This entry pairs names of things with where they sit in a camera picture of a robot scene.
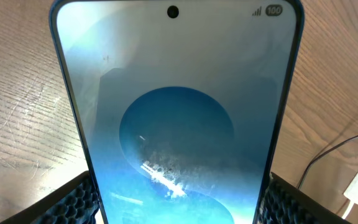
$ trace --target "phone frame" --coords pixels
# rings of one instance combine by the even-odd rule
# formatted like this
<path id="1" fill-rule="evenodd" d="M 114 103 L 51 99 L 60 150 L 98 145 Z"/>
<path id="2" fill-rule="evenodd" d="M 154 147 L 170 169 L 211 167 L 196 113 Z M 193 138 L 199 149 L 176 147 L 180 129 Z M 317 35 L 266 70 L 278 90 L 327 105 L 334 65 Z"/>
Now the phone frame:
<path id="1" fill-rule="evenodd" d="M 78 108 L 76 105 L 75 96 L 74 96 L 74 94 L 72 94 L 73 87 L 71 85 L 70 77 L 68 75 L 68 69 L 67 69 L 66 61 L 64 58 L 64 54 L 63 54 L 62 44 L 60 43 L 60 39 L 58 37 L 58 31 L 57 31 L 57 14 L 58 14 L 60 8 L 69 2 L 80 2 L 80 1 L 106 1 L 106 0 L 55 0 L 55 2 L 53 2 L 52 6 L 50 8 L 50 11 L 49 11 L 49 27 L 50 27 L 50 31 L 52 34 L 53 43 L 55 45 L 57 58 L 59 60 L 60 69 L 62 71 L 63 80 L 65 82 L 68 99 L 70 100 L 71 110 L 73 112 L 77 131 L 78 131 L 78 134 L 80 135 L 81 145 L 84 150 L 86 163 L 88 165 L 88 169 L 91 174 L 91 179 L 92 179 L 94 186 L 98 192 L 99 206 L 101 208 L 103 222 L 105 224 L 108 224 L 107 216 L 106 216 L 106 213 L 105 213 L 104 207 L 103 207 L 103 201 L 102 201 L 101 194 L 100 194 L 99 187 L 98 187 L 98 183 L 96 181 L 96 176 L 94 173 L 92 160 L 91 160 L 91 157 L 90 157 L 90 154 L 88 151 L 88 145 L 86 143 L 85 134 L 83 132 L 81 119 L 80 119 L 80 116 L 78 115 Z M 305 12 L 303 10 L 303 6 L 302 6 L 300 0 L 282 0 L 282 1 L 286 1 L 286 2 L 290 3 L 295 10 L 295 15 L 296 15 L 295 33 L 294 33 L 293 40 L 292 40 L 290 58 L 288 59 L 288 65 L 287 65 L 287 70 L 286 70 L 286 74 L 285 74 L 285 78 L 284 78 L 282 94 L 280 96 L 280 102 L 279 102 L 278 111 L 277 111 L 277 115 L 276 115 L 276 119 L 275 119 L 275 124 L 274 124 L 274 128 L 273 128 L 273 134 L 272 134 L 272 138 L 270 140 L 270 146 L 269 146 L 267 160 L 266 160 L 266 164 L 265 164 L 265 168 L 264 168 L 264 175 L 262 178 L 262 183 L 260 185 L 258 202 L 257 202 L 257 206 L 255 207 L 253 223 L 256 223 L 256 221 L 257 221 L 257 212 L 260 207 L 260 199 L 262 198 L 263 193 L 265 192 L 265 190 L 270 182 L 270 176 L 269 176 L 270 168 L 272 166 L 273 155 L 274 155 L 275 148 L 277 145 L 278 134 L 280 132 L 280 127 L 281 127 L 282 119 L 284 116 L 285 105 L 287 103 L 287 98 L 288 98 L 288 93 L 290 91 L 290 85 L 291 85 L 291 80 L 292 80 L 292 76 L 293 76 L 293 71 L 295 68 L 296 56 L 298 55 L 303 26 L 305 23 Z"/>

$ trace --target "phone screen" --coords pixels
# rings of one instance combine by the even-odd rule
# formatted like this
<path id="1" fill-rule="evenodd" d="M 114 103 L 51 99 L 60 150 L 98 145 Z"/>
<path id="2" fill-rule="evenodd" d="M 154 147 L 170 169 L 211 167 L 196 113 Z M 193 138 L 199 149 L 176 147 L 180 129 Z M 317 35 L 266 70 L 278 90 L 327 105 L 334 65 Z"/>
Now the phone screen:
<path id="1" fill-rule="evenodd" d="M 108 222 L 252 223 L 298 47 L 298 6 L 63 3 L 52 10 L 54 38 Z"/>

